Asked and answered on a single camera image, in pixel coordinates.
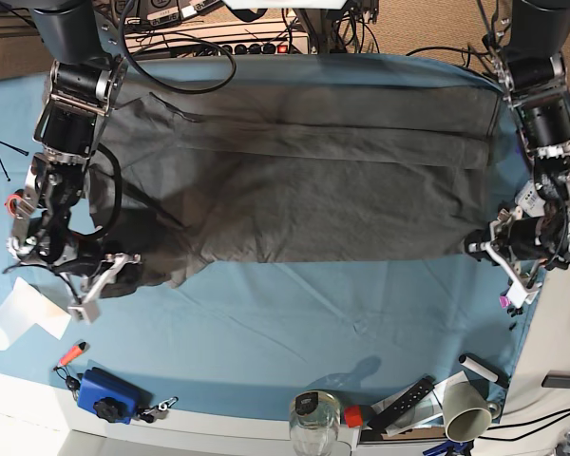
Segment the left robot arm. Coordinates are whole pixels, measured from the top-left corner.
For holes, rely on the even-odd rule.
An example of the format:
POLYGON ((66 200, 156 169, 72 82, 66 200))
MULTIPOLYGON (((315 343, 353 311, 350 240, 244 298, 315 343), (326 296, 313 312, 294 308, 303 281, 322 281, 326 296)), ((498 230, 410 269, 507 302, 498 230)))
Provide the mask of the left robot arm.
POLYGON ((519 143, 544 202, 541 216, 507 215, 465 239, 465 251, 502 267, 536 261, 570 264, 570 91, 563 45, 570 33, 570 1, 514 1, 504 34, 497 14, 484 15, 483 42, 516 124, 519 143))

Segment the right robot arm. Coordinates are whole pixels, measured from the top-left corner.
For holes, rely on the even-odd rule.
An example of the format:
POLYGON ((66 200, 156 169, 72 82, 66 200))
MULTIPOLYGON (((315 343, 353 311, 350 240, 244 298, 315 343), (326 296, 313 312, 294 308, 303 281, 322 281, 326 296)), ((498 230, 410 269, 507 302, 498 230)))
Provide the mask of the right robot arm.
POLYGON ((99 285, 101 297, 131 295, 142 267, 138 256, 107 238, 121 212, 123 179, 118 160, 100 143, 127 71, 115 29, 89 1, 13 5, 29 12, 54 59, 33 135, 42 150, 28 169, 7 241, 14 266, 45 269, 64 282, 77 276, 87 287, 99 285), (112 166, 114 202, 103 225, 81 234, 69 227, 71 209, 84 194, 95 154, 112 166))

